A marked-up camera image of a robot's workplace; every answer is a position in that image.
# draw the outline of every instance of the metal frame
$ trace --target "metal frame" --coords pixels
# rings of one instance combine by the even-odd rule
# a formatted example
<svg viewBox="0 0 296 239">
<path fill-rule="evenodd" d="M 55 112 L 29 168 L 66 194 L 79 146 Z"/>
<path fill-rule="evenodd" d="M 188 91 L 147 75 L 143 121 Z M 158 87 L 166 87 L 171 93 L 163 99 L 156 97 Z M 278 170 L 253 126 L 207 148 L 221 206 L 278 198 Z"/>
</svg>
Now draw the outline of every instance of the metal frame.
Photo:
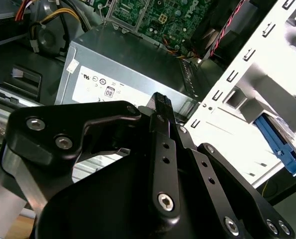
<svg viewBox="0 0 296 239">
<path fill-rule="evenodd" d="M 200 121 L 199 127 L 201 127 L 201 123 L 205 122 L 212 112 L 223 104 L 224 99 L 255 62 L 261 48 L 264 48 L 263 46 L 267 44 L 267 41 L 273 37 L 278 29 L 281 29 L 283 23 L 286 22 L 295 10 L 296 0 L 279 0 L 276 2 L 230 66 L 201 102 L 201 106 L 185 125 L 192 134 L 198 133 L 198 129 L 191 127 L 191 125 L 195 121 Z"/>
<path fill-rule="evenodd" d="M 231 91 L 236 87 L 240 87 L 237 83 L 244 76 L 245 72 L 254 65 L 254 63 L 260 59 L 260 54 L 263 54 L 268 46 L 273 44 L 273 37 L 277 36 L 277 33 L 282 30 L 286 21 L 296 14 L 296 0 L 279 0 L 273 6 L 271 11 L 267 14 L 261 24 L 258 26 L 256 31 L 253 33 L 248 42 L 244 45 L 242 50 L 236 56 L 236 58 L 232 61 L 230 66 L 226 69 L 226 71 L 218 76 L 219 80 L 212 87 L 210 92 L 201 102 L 199 108 L 192 115 L 190 120 L 187 122 L 185 127 L 189 130 L 189 132 L 194 136 L 195 144 L 201 143 L 200 137 L 203 134 L 203 129 L 205 127 L 209 127 L 209 124 L 213 124 L 216 127 L 220 128 L 222 125 L 216 123 L 215 115 L 216 111 L 225 112 L 226 116 L 234 116 L 233 123 L 234 125 L 230 125 L 230 127 L 222 128 L 227 130 L 230 134 L 234 134 L 235 136 L 241 137 L 245 142 L 248 141 L 248 147 L 258 149 L 260 145 L 264 144 L 264 138 L 256 136 L 256 140 L 250 141 L 252 136 L 246 133 L 237 134 L 231 128 L 236 128 L 237 125 L 242 125 L 242 128 L 246 129 L 246 131 L 259 132 L 255 126 L 252 125 L 244 125 L 244 118 L 239 114 L 239 111 L 227 106 L 225 103 L 229 96 L 231 95 Z M 268 156 L 268 153 L 265 152 L 266 149 L 262 148 L 262 155 Z M 256 175 L 255 181 L 252 182 L 254 187 L 258 187 L 276 172 L 283 168 L 283 165 L 277 158 L 274 156 L 275 160 L 271 161 L 269 159 L 269 163 L 272 163 L 273 166 L 267 167 L 264 170 L 258 170 L 257 172 L 260 174 L 258 178 Z"/>
</svg>

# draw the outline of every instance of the blue drive latch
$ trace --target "blue drive latch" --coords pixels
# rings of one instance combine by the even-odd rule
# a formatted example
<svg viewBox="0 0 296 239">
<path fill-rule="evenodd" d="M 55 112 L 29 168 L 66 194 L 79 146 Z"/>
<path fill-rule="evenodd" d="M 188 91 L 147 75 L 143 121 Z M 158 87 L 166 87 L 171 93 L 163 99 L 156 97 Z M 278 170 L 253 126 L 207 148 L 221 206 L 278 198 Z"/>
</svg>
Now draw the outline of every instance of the blue drive latch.
<svg viewBox="0 0 296 239">
<path fill-rule="evenodd" d="M 296 158 L 292 155 L 293 148 L 280 139 L 267 121 L 266 117 L 260 116 L 254 121 L 254 124 L 259 128 L 276 157 L 282 161 L 293 176 L 296 176 Z"/>
</svg>

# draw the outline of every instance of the cable bundle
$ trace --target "cable bundle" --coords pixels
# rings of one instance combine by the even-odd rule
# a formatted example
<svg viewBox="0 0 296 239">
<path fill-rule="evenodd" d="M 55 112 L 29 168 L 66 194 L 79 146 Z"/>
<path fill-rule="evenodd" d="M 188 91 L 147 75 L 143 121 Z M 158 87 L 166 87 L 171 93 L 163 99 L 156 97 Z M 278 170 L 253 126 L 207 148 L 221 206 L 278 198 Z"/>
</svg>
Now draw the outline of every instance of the cable bundle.
<svg viewBox="0 0 296 239">
<path fill-rule="evenodd" d="M 15 17 L 15 21 L 23 20 L 25 10 L 35 1 L 37 0 L 24 0 L 18 9 L 18 12 Z"/>
<path fill-rule="evenodd" d="M 212 50 L 210 51 L 210 56 L 213 56 L 214 51 L 218 48 L 221 39 L 224 37 L 224 33 L 225 33 L 226 29 L 227 29 L 228 26 L 231 24 L 232 19 L 233 19 L 234 16 L 238 13 L 238 11 L 240 10 L 240 8 L 242 7 L 242 5 L 243 5 L 243 3 L 244 3 L 245 1 L 246 1 L 246 0 L 241 0 L 241 1 L 239 2 L 239 4 L 237 5 L 237 7 L 234 9 L 233 13 L 230 15 L 230 17 L 229 17 L 227 23 L 225 24 L 225 26 L 223 27 L 223 29 L 222 29 L 222 31 L 221 31 L 221 34 L 220 34 L 218 40 L 216 41 L 216 43 L 214 44 L 214 47 L 213 47 Z"/>
<path fill-rule="evenodd" d="M 169 52 L 172 56 L 176 57 L 176 58 L 179 58 L 179 59 L 192 59 L 195 57 L 195 53 L 193 51 L 190 51 L 188 53 L 187 56 L 183 55 L 179 50 L 175 50 L 173 49 L 172 47 L 169 46 L 169 43 L 168 41 L 166 40 L 165 38 L 166 36 L 164 36 L 162 38 L 162 41 L 167 49 L 167 52 Z"/>
</svg>

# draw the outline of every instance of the power supply label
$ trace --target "power supply label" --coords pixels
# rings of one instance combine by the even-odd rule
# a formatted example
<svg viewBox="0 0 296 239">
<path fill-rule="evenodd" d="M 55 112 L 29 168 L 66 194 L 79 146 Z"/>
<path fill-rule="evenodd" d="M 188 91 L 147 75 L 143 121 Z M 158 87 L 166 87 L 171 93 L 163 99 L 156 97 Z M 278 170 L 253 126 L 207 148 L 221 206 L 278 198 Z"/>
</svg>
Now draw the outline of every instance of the power supply label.
<svg viewBox="0 0 296 239">
<path fill-rule="evenodd" d="M 79 103 L 128 101 L 138 107 L 147 105 L 150 98 L 146 93 L 81 66 L 72 99 Z"/>
</svg>

